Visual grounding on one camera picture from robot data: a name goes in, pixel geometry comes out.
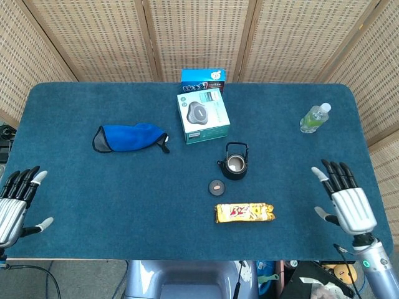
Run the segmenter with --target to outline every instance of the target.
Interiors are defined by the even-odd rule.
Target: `candy bar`
[[[271,221],[276,217],[274,207],[264,202],[256,204],[218,204],[215,207],[216,223],[232,221]]]

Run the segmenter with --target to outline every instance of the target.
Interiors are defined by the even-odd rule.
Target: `wicker panel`
[[[79,80],[153,80],[134,1],[28,2]]]
[[[264,1],[244,82],[313,82],[370,0]]]
[[[0,1],[0,110],[10,125],[35,84],[71,80],[15,0]]]
[[[165,81],[183,68],[224,68],[233,79],[248,0],[150,0]]]
[[[353,91],[369,140],[399,123],[399,0],[391,0],[329,79]]]
[[[399,138],[372,152],[370,156],[380,186],[393,242],[399,244]]]

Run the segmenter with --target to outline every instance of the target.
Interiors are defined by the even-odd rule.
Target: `small round object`
[[[210,182],[208,189],[212,195],[220,196],[224,193],[225,186],[222,181],[215,179]]]

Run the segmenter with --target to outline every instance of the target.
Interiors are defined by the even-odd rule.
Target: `robotic hand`
[[[322,160],[330,176],[312,167],[313,173],[323,184],[337,215],[326,213],[321,207],[315,207],[316,213],[325,221],[331,222],[353,236],[352,246],[362,264],[367,280],[378,299],[398,299],[399,283],[388,255],[380,240],[372,235],[377,225],[366,194],[357,186],[349,167],[335,162]],[[337,250],[348,252],[339,245]]]
[[[42,232],[49,227],[53,218],[47,218],[33,227],[22,227],[28,208],[36,194],[37,187],[46,177],[47,171],[38,175],[39,166],[12,173],[0,192],[0,262],[7,257],[4,249],[13,246],[18,238]]]

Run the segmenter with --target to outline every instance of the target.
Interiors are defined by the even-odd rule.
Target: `blue carpet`
[[[6,174],[40,165],[26,226],[46,217],[45,232],[26,237],[11,257],[81,259],[328,260],[333,243],[351,238],[322,221],[332,212],[310,171],[321,158],[345,161],[364,188],[378,221],[375,235],[393,244],[358,112],[350,90],[337,84],[227,84],[227,138],[185,145],[177,111],[178,83],[43,83],[29,95]],[[299,121],[312,105],[329,102],[330,120],[314,134]],[[92,148],[99,125],[154,123],[169,135],[170,154],[157,146],[100,154]],[[216,161],[228,141],[249,145],[248,173],[229,181]],[[226,192],[208,192],[222,179]],[[214,222],[227,202],[273,204],[272,222]]]

